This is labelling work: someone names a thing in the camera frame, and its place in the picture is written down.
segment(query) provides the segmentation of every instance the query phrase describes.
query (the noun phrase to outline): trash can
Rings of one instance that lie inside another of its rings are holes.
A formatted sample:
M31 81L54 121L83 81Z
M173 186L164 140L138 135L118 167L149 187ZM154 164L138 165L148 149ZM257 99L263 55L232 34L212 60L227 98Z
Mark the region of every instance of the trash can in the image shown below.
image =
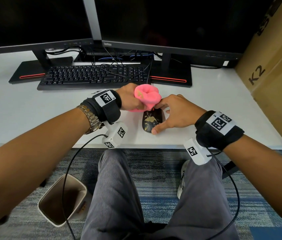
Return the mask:
M62 175L42 196L38 203L40 213L56 227L62 227L66 220L62 211L62 188L66 175ZM86 218L92 195L76 177L68 174L63 194L64 212L69 221Z

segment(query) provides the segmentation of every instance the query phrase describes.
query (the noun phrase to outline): pink fabric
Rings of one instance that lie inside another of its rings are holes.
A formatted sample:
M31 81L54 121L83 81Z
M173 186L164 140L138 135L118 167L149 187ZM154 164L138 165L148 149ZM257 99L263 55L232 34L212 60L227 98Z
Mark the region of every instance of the pink fabric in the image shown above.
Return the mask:
M137 86L134 90L134 97L145 104L147 108L145 110L129 110L130 112L150 111L156 104L159 103L162 98L161 95L159 95L159 90L150 84L142 84Z

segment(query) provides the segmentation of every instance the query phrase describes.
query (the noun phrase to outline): desk surface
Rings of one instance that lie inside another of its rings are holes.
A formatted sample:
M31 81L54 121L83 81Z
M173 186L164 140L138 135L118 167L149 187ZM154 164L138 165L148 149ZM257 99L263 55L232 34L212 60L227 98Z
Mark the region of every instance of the desk surface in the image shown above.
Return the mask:
M31 51L0 54L0 146L35 126L64 113L95 92L91 90L38 91L38 81L9 84L8 80L22 61L35 60ZM246 134L272 149L282 149L282 137L278 134L259 106L251 97L233 69L199 69L192 67L191 88L159 85L162 97L182 94L191 102L206 110L222 111L233 118ZM142 113L123 111L120 121L128 126L128 136L123 148L183 149L183 142L195 135L194 126L168 129L153 136L141 126ZM81 147L103 128L84 135L74 147ZM87 147L104 148L101 138Z

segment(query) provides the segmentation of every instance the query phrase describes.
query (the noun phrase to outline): computer mouse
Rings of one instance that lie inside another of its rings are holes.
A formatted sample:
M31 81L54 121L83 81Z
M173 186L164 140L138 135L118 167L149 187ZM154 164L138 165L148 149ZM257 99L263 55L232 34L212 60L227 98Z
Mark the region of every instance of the computer mouse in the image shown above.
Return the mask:
M162 109L153 108L151 111L143 112L142 127L143 129L151 133L152 129L163 122L163 111Z

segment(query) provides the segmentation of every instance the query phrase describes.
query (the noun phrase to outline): shoe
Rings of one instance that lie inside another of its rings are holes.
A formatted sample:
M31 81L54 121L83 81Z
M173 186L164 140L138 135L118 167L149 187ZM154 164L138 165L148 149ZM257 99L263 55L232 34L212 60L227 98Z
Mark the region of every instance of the shoe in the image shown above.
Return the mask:
M178 188L178 192L176 194L179 199L181 197L181 193L182 193L183 188L184 188L184 173L185 173L186 167L187 167L189 162L190 162L190 160L187 160L182 165L182 169L181 169L181 182L180 182L180 185L179 185L179 188Z

